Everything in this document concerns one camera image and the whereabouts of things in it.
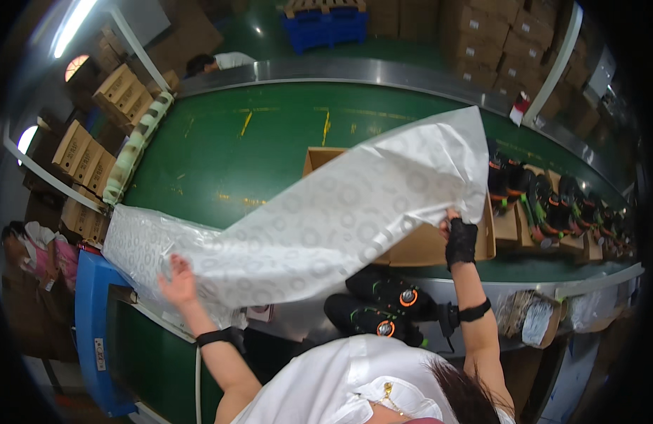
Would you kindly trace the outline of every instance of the pink apron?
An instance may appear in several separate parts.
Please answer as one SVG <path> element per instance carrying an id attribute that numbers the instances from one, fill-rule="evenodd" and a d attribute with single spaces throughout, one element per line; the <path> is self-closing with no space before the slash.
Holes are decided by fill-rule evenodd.
<path id="1" fill-rule="evenodd" d="M 46 263 L 48 262 L 48 250 L 44 250 L 36 245 L 30 238 L 30 243 L 36 249 L 36 268 L 27 265 L 27 268 L 39 278 L 46 275 Z M 69 243 L 56 240 L 56 267 L 60 268 L 60 273 L 64 278 L 65 284 L 70 292 L 76 288 L 76 266 L 78 265 L 78 250 Z"/>

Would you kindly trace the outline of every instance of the black fingerless glove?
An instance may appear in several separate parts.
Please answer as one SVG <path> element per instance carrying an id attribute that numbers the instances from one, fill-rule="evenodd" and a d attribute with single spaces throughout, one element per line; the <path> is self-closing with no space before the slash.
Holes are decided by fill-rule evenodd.
<path id="1" fill-rule="evenodd" d="M 451 231 L 445 254 L 447 268 L 456 262 L 475 262 L 475 242 L 477 242 L 477 225 L 463 224 L 460 218 L 451 220 Z"/>

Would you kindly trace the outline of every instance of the white shirt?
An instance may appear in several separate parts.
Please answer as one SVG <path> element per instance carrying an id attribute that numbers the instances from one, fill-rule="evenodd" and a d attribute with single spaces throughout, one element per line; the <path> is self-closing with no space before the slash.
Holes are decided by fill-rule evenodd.
<path id="1" fill-rule="evenodd" d="M 369 401 L 385 395 L 409 418 L 457 424 L 444 392 L 427 366 L 433 352 L 396 338 L 342 338 L 293 358 L 237 415 L 233 424 L 364 424 L 373 416 Z M 496 409 L 503 424 L 514 424 Z"/>
<path id="2" fill-rule="evenodd" d="M 219 53 L 213 55 L 213 57 L 215 57 L 221 71 L 256 62 L 254 58 L 241 52 Z"/>
<path id="3" fill-rule="evenodd" d="M 25 224 L 25 233 L 29 236 L 23 237 L 21 235 L 17 236 L 17 239 L 20 243 L 24 244 L 29 254 L 29 259 L 25 259 L 24 264 L 21 265 L 21 268 L 25 269 L 25 265 L 36 269 L 36 248 L 30 242 L 30 239 L 36 244 L 37 247 L 43 250 L 48 250 L 48 243 L 51 240 L 60 240 L 61 242 L 67 243 L 67 239 L 64 235 L 60 233 L 53 233 L 50 228 L 47 226 L 41 226 L 36 221 L 31 221 Z"/>

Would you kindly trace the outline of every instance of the gold necklace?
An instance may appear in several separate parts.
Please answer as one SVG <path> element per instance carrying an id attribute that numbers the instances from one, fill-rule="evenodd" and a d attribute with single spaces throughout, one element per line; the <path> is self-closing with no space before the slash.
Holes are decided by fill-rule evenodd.
<path id="1" fill-rule="evenodd" d="M 403 418 L 405 421 L 410 420 L 411 418 L 406 417 L 402 412 L 402 410 L 399 408 L 399 406 L 397 406 L 395 402 L 393 402 L 392 399 L 390 399 L 390 393 L 392 393 L 392 383 L 387 382 L 386 384 L 383 385 L 383 388 L 385 389 L 385 395 L 381 397 L 381 400 L 379 400 L 378 402 L 373 402 L 373 404 L 380 405 L 383 408 L 387 408 L 387 406 L 383 404 L 383 402 L 387 400 L 392 405 L 393 408 L 392 411 L 397 412 L 400 415 L 400 417 Z"/>

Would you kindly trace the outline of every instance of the worker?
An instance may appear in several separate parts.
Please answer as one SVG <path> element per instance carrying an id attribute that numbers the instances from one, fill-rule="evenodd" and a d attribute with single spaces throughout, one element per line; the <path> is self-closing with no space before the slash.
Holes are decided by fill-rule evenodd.
<path id="1" fill-rule="evenodd" d="M 203 360 L 225 393 L 215 424 L 514 424 L 496 318 L 485 308 L 489 302 L 474 264 L 477 227 L 464 224 L 455 211 L 447 212 L 440 233 L 449 241 L 447 264 L 459 310 L 483 308 L 479 318 L 461 323 L 466 346 L 462 371 L 433 352 L 365 334 L 310 349 L 262 387 L 230 331 L 218 331 L 199 303 L 190 265 L 172 255 L 172 280 L 159 276 L 159 285 L 197 337 Z"/>
<path id="2" fill-rule="evenodd" d="M 64 280 L 67 289 L 75 291 L 78 250 L 65 236 L 36 221 L 11 221 L 1 231 L 1 242 L 6 260 L 38 277 L 41 287 Z"/>
<path id="3" fill-rule="evenodd" d="M 236 68 L 256 62 L 254 58 L 241 52 L 218 53 L 215 55 L 198 54 L 187 61 L 187 77 L 208 74 L 214 71 Z"/>

